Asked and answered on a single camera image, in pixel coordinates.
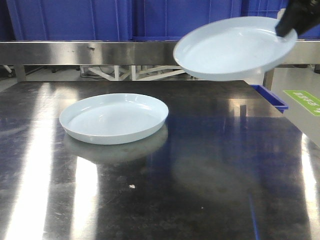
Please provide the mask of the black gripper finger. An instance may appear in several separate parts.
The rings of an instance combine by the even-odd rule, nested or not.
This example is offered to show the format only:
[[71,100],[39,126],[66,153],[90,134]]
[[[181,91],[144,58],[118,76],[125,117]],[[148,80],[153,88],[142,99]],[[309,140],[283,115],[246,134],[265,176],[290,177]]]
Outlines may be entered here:
[[291,30],[298,36],[320,24],[319,0],[289,0],[275,27],[278,37],[285,37]]

